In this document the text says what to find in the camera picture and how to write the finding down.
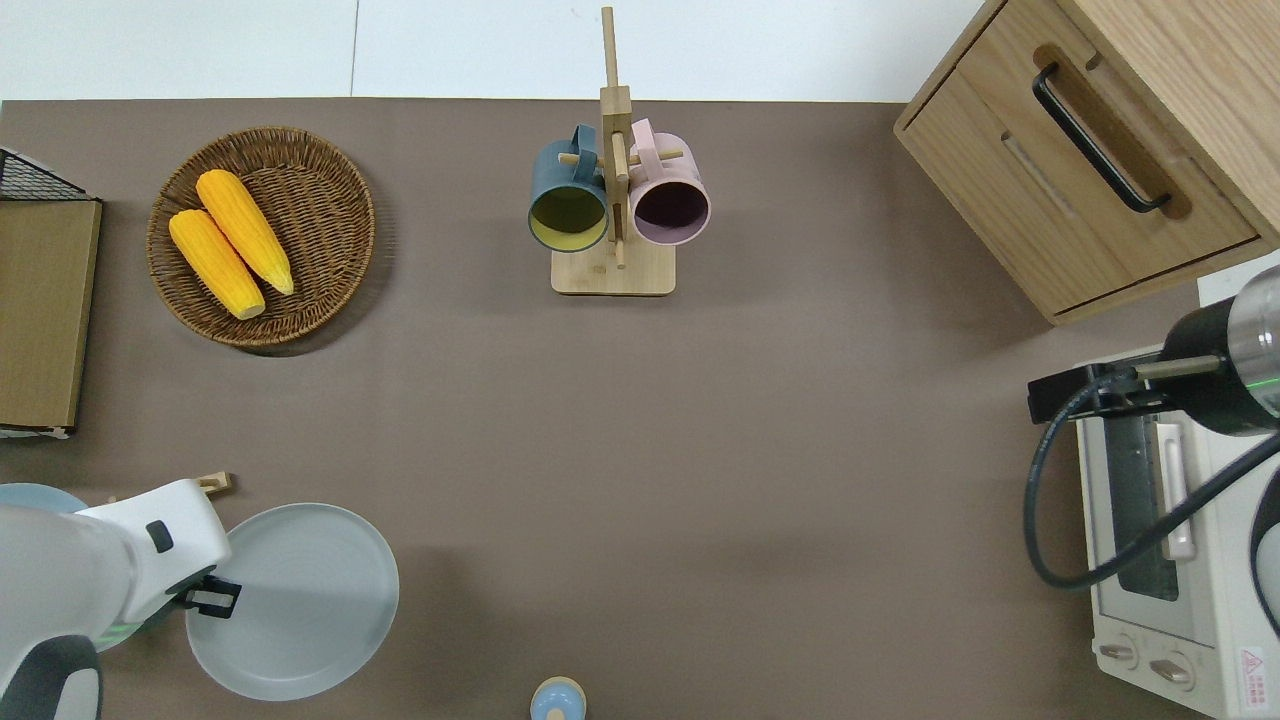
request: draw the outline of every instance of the dark teal mug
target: dark teal mug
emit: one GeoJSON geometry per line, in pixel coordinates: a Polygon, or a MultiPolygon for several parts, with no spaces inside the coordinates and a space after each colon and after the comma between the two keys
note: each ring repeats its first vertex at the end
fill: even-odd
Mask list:
{"type": "Polygon", "coordinates": [[[529,231],[538,242],[557,252],[586,250],[609,227],[604,173],[596,161],[595,128],[580,124],[572,140],[543,147],[534,161],[534,192],[529,204],[529,231]],[[561,161],[561,154],[577,163],[561,161]]]}

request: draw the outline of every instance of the oven door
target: oven door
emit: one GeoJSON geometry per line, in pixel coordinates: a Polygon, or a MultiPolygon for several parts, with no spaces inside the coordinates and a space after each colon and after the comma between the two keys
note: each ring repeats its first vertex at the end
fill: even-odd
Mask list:
{"type": "MultiPolygon", "coordinates": [[[[1201,428],[1184,413],[1088,418],[1078,429],[1092,568],[1115,556],[1206,478],[1197,457],[1201,428]]],[[[1201,524],[1199,515],[1193,516],[1161,546],[1100,583],[1097,612],[1213,647],[1201,524]]]]}

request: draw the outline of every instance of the white plate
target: white plate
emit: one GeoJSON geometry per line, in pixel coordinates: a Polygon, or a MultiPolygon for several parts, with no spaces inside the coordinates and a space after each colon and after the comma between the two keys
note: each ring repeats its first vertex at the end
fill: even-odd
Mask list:
{"type": "Polygon", "coordinates": [[[83,500],[67,491],[37,483],[0,484],[0,505],[35,507],[50,512],[79,512],[88,507],[83,500]]]}
{"type": "Polygon", "coordinates": [[[342,683],[383,643],[399,602],[396,557],[364,518],[321,503],[274,507],[229,533],[212,574],[242,585],[230,619],[187,611],[200,666],[253,700],[298,700],[342,683]]]}

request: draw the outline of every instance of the black cable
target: black cable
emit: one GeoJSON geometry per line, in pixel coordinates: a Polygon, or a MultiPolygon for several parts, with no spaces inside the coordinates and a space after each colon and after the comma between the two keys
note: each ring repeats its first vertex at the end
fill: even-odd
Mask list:
{"type": "Polygon", "coordinates": [[[1073,395],[1070,400],[1062,405],[1062,409],[1053,415],[1048,427],[1044,428],[1044,434],[1041,437],[1039,445],[1036,447],[1036,455],[1032,457],[1032,468],[1027,475],[1027,493],[1023,497],[1023,536],[1027,539],[1027,555],[1030,557],[1032,566],[1036,569],[1036,573],[1042,580],[1055,588],[1080,591],[1115,575],[1123,568],[1137,560],[1138,556],[1160,543],[1165,536],[1174,532],[1178,525],[1185,523],[1192,515],[1198,512],[1201,507],[1208,505],[1208,502],[1217,497],[1219,493],[1231,487],[1231,483],[1248,474],[1272,455],[1280,452],[1280,433],[1276,433],[1235,459],[1226,468],[1219,470],[1217,474],[1208,479],[1208,482],[1188,495],[1187,500],[1178,507],[1174,507],[1165,516],[1152,523],[1152,525],[1134,538],[1133,542],[1116,552],[1115,557],[1111,560],[1107,560],[1088,573],[1075,577],[1065,577],[1053,573],[1048,569],[1048,565],[1044,564],[1044,559],[1041,556],[1039,551],[1039,541],[1036,537],[1036,498],[1039,493],[1039,482],[1041,474],[1044,470],[1044,459],[1048,456],[1048,450],[1052,447],[1057,433],[1064,425],[1066,425],[1068,419],[1080,409],[1085,400],[1101,389],[1123,380],[1132,380],[1135,377],[1137,372],[1133,368],[1125,368],[1116,373],[1098,377],[1085,387],[1080,388],[1080,391],[1073,395]]]}

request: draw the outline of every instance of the mug handle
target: mug handle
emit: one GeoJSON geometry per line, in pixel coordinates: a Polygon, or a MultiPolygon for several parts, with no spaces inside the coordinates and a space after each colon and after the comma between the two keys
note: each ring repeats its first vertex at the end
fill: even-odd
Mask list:
{"type": "Polygon", "coordinates": [[[577,155],[577,167],[573,168],[573,182],[590,184],[595,176],[598,155],[595,154],[595,128],[588,124],[579,124],[573,131],[573,154],[577,155]]]}
{"type": "Polygon", "coordinates": [[[653,126],[649,118],[631,123],[631,135],[636,138],[636,155],[640,156],[640,167],[644,169],[645,179],[654,181],[662,177],[662,159],[658,158],[658,141],[653,136],[653,126]]]}

